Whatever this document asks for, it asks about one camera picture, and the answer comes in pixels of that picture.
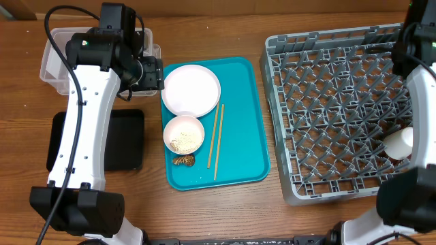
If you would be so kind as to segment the small white bowl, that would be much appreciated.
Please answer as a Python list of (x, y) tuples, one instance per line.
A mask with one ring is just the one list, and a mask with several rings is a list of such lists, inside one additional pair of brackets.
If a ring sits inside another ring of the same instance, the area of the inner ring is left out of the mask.
[(204, 127), (192, 116), (176, 116), (163, 128), (163, 141), (173, 153), (186, 155), (198, 150), (204, 141)]

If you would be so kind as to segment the white cup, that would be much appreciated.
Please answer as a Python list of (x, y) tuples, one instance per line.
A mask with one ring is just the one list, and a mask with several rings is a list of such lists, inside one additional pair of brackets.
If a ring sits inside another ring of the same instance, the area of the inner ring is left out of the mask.
[(412, 154), (413, 128), (406, 127), (388, 135), (384, 140), (385, 153), (392, 159), (402, 160)]

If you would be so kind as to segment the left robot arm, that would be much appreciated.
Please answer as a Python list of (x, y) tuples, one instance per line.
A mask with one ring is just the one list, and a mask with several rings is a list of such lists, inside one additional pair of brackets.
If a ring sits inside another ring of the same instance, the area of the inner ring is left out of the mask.
[(161, 59), (144, 56), (143, 20), (122, 3), (103, 3), (98, 26), (57, 50), (68, 70), (69, 99), (57, 158), (31, 207), (45, 229), (82, 236), (85, 244), (148, 244), (125, 217), (121, 194), (105, 190), (104, 155), (114, 100), (123, 92), (164, 88)]

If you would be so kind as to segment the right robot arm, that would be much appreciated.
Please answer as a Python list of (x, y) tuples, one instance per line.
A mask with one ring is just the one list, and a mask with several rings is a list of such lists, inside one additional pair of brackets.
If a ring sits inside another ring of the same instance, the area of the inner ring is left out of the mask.
[(411, 1), (395, 45), (365, 52), (389, 52), (393, 73), (405, 79), (413, 126), (384, 142), (389, 157), (410, 157), (411, 167), (379, 187), (374, 208), (337, 223), (323, 243), (387, 244), (398, 238), (416, 243), (414, 234), (435, 230), (435, 2)]

